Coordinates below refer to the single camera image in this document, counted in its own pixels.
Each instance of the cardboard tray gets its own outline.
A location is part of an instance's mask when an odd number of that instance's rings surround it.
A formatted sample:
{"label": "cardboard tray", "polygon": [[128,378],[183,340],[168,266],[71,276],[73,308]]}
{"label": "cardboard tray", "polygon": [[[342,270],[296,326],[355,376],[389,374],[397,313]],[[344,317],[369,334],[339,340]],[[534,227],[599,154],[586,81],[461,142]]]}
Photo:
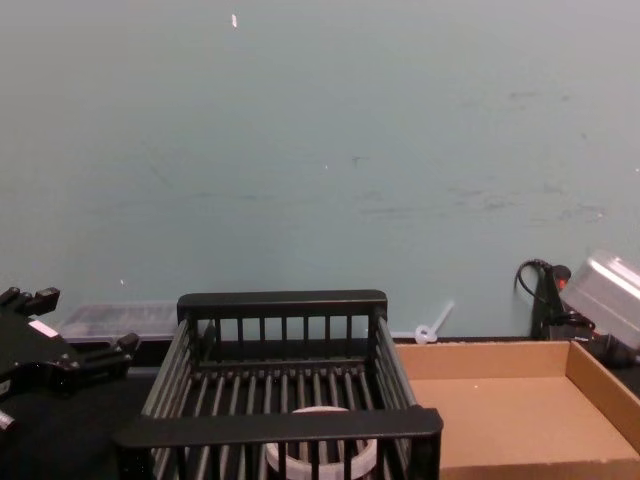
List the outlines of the cardboard tray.
{"label": "cardboard tray", "polygon": [[640,402],[569,342],[399,345],[442,480],[640,479]]}

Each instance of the wall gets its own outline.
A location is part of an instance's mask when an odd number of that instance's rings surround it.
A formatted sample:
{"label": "wall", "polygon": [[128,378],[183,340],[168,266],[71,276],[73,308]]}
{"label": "wall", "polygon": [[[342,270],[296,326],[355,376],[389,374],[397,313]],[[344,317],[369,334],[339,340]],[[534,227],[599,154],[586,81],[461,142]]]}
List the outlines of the wall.
{"label": "wall", "polygon": [[[380,288],[517,335],[527,257],[632,261],[636,2],[10,0],[0,284]],[[235,15],[234,27],[232,15]]]}

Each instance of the black table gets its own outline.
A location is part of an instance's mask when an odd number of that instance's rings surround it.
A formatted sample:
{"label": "black table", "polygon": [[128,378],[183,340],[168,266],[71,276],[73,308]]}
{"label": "black table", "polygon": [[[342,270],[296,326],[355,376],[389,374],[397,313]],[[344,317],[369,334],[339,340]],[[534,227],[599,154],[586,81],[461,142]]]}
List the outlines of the black table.
{"label": "black table", "polygon": [[[640,397],[640,367],[613,373]],[[0,437],[0,479],[116,479],[111,434],[140,413],[152,383],[135,377],[69,398],[30,393],[3,402],[20,428]]]}

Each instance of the black cable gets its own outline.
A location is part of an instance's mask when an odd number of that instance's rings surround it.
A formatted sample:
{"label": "black cable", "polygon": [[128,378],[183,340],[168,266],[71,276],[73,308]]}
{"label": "black cable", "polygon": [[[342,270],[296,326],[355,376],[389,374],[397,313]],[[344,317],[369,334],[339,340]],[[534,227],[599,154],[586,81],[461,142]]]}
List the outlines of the black cable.
{"label": "black cable", "polygon": [[522,265],[520,265],[518,267],[518,271],[516,272],[516,278],[514,280],[514,288],[516,287],[516,281],[520,283],[520,285],[522,286],[522,288],[524,289],[525,292],[527,292],[529,295],[531,295],[533,298],[535,298],[536,300],[538,300],[539,302],[544,303],[545,305],[549,305],[549,302],[547,301],[546,298],[542,298],[540,295],[536,294],[533,290],[531,290],[531,288],[529,288],[529,286],[524,282],[523,278],[522,278],[522,272],[525,268],[535,268],[538,275],[540,275],[540,271],[542,270],[545,274],[551,274],[552,270],[553,270],[553,266],[548,263],[545,262],[544,260],[540,260],[538,258],[534,258],[531,260],[527,260],[526,262],[522,263]]}

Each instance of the black wire rack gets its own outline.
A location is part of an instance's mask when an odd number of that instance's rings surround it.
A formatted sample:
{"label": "black wire rack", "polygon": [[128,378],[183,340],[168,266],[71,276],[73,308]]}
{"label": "black wire rack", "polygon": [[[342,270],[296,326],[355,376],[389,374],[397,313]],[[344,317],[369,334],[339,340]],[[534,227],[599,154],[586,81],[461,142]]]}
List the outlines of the black wire rack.
{"label": "black wire rack", "polygon": [[[120,479],[287,479],[289,456],[351,480],[372,439],[362,478],[437,479],[442,420],[416,404],[386,319],[375,290],[183,296],[142,415],[114,437]],[[292,413],[309,406],[348,411]]]}

